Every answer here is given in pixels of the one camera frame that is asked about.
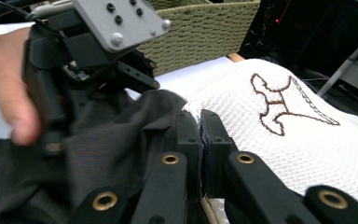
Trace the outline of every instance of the human hand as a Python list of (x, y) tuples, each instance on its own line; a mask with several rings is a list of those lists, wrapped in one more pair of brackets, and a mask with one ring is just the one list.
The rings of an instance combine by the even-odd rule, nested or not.
[(13, 143), (22, 146), (34, 143), (41, 130), (37, 110), (21, 78), (24, 41), (29, 31), (22, 28), (0, 35), (0, 110), (13, 128)]

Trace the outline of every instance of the white towel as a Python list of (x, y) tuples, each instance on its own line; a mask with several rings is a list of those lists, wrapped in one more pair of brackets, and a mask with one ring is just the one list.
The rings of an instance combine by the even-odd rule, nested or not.
[[(185, 110), (216, 112), (240, 150), (254, 152), (300, 194), (328, 185), (358, 200), (358, 117), (314, 94), (290, 71), (261, 60), (206, 70)], [(206, 200), (214, 223), (228, 223), (223, 200)]]

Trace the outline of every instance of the gray metal plate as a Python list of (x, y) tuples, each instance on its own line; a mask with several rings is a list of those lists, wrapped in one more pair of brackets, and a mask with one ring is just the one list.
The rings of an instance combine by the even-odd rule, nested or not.
[(76, 10), (109, 52), (144, 43), (168, 32), (164, 20), (144, 0), (73, 0)]

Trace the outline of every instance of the black cloth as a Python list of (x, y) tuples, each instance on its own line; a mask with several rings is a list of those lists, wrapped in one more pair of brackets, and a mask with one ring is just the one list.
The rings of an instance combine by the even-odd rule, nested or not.
[(66, 223), (96, 189), (139, 187), (184, 104), (168, 91), (135, 102), (126, 92), (95, 96), (64, 139), (62, 157), (0, 140), (0, 223)]

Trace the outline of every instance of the wicker surface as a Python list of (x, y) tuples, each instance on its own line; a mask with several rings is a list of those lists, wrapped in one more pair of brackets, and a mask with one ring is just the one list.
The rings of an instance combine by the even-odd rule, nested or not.
[(231, 0), (222, 4), (202, 0), (150, 3), (155, 8), (169, 7), (157, 13), (172, 21), (166, 35), (138, 48), (156, 62), (156, 76), (237, 52), (260, 5), (258, 0)]

